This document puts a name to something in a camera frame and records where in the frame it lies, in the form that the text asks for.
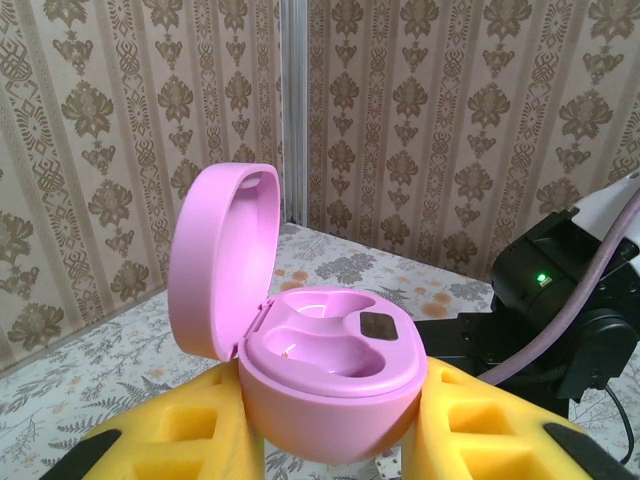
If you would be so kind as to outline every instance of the purple cable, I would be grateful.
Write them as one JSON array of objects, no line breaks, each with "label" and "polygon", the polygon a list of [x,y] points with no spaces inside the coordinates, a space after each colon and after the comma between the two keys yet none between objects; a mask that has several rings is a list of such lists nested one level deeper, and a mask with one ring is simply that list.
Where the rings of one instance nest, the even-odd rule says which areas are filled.
[{"label": "purple cable", "polygon": [[567,303],[558,312],[547,327],[538,334],[526,347],[509,357],[500,365],[486,371],[478,378],[491,385],[498,385],[511,378],[523,368],[534,362],[542,355],[558,338],[569,328],[569,325],[578,316],[580,310],[589,299],[591,292],[600,281],[604,269],[609,264],[620,241],[630,223],[640,212],[640,190],[633,194],[629,202],[624,206],[620,215],[611,225],[600,247],[591,260],[589,268],[567,300]]}]

